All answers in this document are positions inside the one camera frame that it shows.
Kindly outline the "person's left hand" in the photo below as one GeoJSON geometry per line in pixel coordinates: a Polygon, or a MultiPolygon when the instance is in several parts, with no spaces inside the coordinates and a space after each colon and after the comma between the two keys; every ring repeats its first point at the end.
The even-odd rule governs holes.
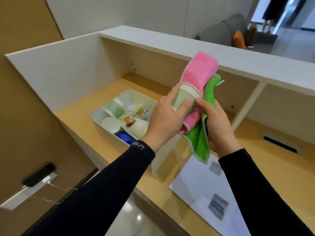
{"type": "Polygon", "coordinates": [[[162,96],[155,106],[148,129],[141,139],[155,153],[177,134],[183,125],[184,119],[178,119],[172,110],[172,103],[178,93],[181,84],[176,84],[166,96],[162,96]]]}

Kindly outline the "person's right hand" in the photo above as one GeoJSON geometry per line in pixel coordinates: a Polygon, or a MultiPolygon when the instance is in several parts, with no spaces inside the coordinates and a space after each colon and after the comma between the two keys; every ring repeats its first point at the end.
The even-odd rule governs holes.
{"type": "Polygon", "coordinates": [[[206,115],[208,144],[210,149],[214,151],[219,158],[242,149],[242,146],[238,143],[232,131],[230,121],[225,111],[217,100],[215,100],[215,114],[206,115]]]}

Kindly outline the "green paper cup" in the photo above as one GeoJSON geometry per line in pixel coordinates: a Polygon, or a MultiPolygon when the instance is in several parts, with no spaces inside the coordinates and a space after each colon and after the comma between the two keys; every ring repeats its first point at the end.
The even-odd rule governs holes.
{"type": "Polygon", "coordinates": [[[109,114],[111,117],[118,119],[121,115],[123,115],[127,110],[125,104],[118,98],[113,99],[109,102],[104,111],[109,114]]]}
{"type": "Polygon", "coordinates": [[[191,113],[191,111],[193,111],[196,108],[195,104],[196,98],[203,98],[201,92],[196,87],[189,83],[181,83],[178,93],[172,103],[172,110],[176,111],[185,99],[191,99],[192,105],[186,113],[186,115],[188,115],[189,113],[191,113]]]}

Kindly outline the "pink cloth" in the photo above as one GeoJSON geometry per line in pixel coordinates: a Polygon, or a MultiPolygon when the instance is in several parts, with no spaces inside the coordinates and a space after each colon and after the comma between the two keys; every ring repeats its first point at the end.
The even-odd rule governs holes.
{"type": "Polygon", "coordinates": [[[184,69],[181,83],[196,87],[204,98],[204,88],[218,70],[218,61],[209,54],[198,52],[184,69]]]}

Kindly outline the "green cloth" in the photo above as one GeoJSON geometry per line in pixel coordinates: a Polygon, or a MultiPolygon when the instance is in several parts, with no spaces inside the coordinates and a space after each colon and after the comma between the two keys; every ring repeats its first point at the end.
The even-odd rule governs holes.
{"type": "MultiPolygon", "coordinates": [[[[222,83],[221,77],[215,74],[204,88],[204,100],[215,107],[214,88],[222,83]]],[[[208,144],[207,115],[197,106],[184,119],[179,133],[188,141],[191,152],[197,160],[207,164],[210,157],[208,144]]]]}

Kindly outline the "person's right forearm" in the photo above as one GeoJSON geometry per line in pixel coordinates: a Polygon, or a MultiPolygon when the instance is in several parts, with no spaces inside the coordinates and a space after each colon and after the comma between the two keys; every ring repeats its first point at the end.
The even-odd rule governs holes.
{"type": "Polygon", "coordinates": [[[315,236],[268,182],[246,149],[219,158],[251,236],[315,236]]]}

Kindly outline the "person's left forearm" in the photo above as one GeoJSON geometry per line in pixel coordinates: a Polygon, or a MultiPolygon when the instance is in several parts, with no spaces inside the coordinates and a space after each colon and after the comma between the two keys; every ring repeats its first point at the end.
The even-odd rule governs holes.
{"type": "Polygon", "coordinates": [[[26,236],[105,236],[157,150],[152,140],[137,140],[26,236]]]}

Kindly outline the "colourful snack packet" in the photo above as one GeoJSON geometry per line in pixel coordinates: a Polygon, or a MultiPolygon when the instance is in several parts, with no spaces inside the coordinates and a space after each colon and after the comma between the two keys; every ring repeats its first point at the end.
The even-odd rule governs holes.
{"type": "Polygon", "coordinates": [[[143,104],[133,103],[128,106],[127,111],[120,117],[120,119],[139,118],[139,119],[149,122],[152,112],[153,112],[153,107],[143,105],[143,104]]]}

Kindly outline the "white paper cup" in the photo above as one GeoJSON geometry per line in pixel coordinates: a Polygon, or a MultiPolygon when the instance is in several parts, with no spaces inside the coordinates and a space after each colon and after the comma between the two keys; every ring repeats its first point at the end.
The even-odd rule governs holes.
{"type": "Polygon", "coordinates": [[[114,117],[107,117],[103,119],[100,126],[111,134],[117,134],[121,130],[120,121],[114,117]]]}
{"type": "Polygon", "coordinates": [[[131,135],[134,139],[141,139],[147,132],[149,122],[134,118],[129,119],[125,124],[125,131],[131,135]]]}

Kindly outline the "white desk hutch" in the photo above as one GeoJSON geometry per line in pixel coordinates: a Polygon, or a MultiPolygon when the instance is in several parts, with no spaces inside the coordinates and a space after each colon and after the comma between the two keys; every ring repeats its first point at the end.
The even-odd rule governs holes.
{"type": "Polygon", "coordinates": [[[128,73],[172,87],[199,51],[218,60],[222,107],[238,112],[265,84],[247,117],[315,145],[314,63],[124,25],[5,56],[56,114],[128,73]]]}

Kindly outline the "blue plastic object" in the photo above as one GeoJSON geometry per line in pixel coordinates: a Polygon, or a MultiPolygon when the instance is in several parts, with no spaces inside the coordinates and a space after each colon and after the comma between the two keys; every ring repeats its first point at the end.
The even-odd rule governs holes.
{"type": "Polygon", "coordinates": [[[136,142],[136,139],[134,139],[124,130],[116,133],[115,135],[116,137],[121,139],[124,143],[128,144],[129,146],[132,145],[134,142],[136,142]]]}

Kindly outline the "grey sofa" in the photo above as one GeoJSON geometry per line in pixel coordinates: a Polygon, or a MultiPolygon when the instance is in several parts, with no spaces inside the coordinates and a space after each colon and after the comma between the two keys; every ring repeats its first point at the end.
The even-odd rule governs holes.
{"type": "Polygon", "coordinates": [[[241,13],[233,14],[227,19],[206,28],[199,32],[194,39],[232,47],[232,39],[238,30],[245,39],[248,25],[241,13]]]}

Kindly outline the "white paper sheet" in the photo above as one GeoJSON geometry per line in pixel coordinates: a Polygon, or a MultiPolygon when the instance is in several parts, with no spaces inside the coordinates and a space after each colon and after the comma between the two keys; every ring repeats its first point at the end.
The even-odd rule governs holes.
{"type": "Polygon", "coordinates": [[[251,236],[215,155],[192,155],[169,188],[222,236],[251,236]]]}

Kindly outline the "white storage box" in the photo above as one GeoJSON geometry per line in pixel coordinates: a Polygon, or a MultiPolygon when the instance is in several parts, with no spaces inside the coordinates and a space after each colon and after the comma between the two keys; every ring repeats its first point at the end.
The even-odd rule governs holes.
{"type": "MultiPolygon", "coordinates": [[[[126,91],[120,93],[115,98],[120,99],[125,104],[127,109],[128,109],[128,106],[130,104],[133,104],[133,103],[143,104],[143,105],[147,105],[147,106],[150,106],[153,108],[157,104],[156,100],[154,100],[154,99],[152,99],[146,95],[143,95],[141,93],[138,93],[136,91],[133,91],[133,90],[126,90],[126,91]]],[[[103,129],[100,126],[100,123],[103,119],[105,119],[107,117],[111,117],[109,114],[107,114],[104,111],[104,108],[107,104],[105,104],[104,106],[102,106],[101,108],[96,110],[90,117],[94,121],[94,123],[97,127],[97,130],[100,132],[100,134],[103,136],[103,138],[105,140],[107,140],[109,142],[109,144],[112,147],[114,147],[119,153],[123,153],[124,151],[126,151],[128,149],[129,145],[124,143],[118,137],[116,137],[116,135],[109,133],[108,131],[106,131],[105,129],[103,129]]],[[[125,119],[120,119],[120,117],[118,118],[118,120],[120,121],[120,124],[121,124],[121,130],[120,131],[123,131],[123,130],[125,131],[125,124],[128,122],[129,119],[131,119],[131,118],[125,118],[125,119]]]]}

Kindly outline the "brown cushion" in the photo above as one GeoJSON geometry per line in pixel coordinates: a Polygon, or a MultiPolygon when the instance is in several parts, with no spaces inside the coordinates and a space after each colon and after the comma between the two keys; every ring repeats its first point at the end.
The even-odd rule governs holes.
{"type": "Polygon", "coordinates": [[[247,47],[253,46],[258,35],[257,23],[251,22],[245,35],[245,45],[247,47]]]}

